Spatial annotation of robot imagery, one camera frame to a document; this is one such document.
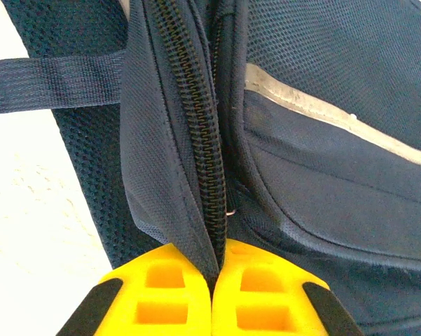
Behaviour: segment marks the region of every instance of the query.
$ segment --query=navy blue backpack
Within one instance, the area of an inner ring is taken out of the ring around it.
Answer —
[[[325,280],[365,335],[421,335],[418,0],[2,0],[113,267],[226,237]]]

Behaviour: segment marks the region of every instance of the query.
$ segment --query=black zipper teeth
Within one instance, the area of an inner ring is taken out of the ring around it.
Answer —
[[[154,17],[186,113],[207,232],[218,265],[226,247],[226,184],[216,106],[176,0],[153,0]]]
[[[216,33],[212,44],[212,78],[216,85],[216,69],[218,67],[219,43],[221,42],[221,32],[223,30],[223,20],[220,19],[216,24]]]

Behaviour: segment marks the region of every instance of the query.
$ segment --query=webbing strap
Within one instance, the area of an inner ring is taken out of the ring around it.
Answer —
[[[0,60],[0,113],[118,103],[124,53]]]

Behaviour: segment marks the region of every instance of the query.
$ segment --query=navy mesh panel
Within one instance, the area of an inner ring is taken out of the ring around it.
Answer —
[[[248,62],[421,150],[421,5],[251,0]]]
[[[125,47],[118,0],[3,0],[30,57],[101,55]],[[131,217],[120,169],[119,105],[54,110],[113,267],[158,246]]]

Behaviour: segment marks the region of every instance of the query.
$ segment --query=white surface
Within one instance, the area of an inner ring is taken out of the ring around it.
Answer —
[[[0,2],[0,59],[14,57]],[[110,269],[52,113],[0,115],[0,335],[54,335]]]

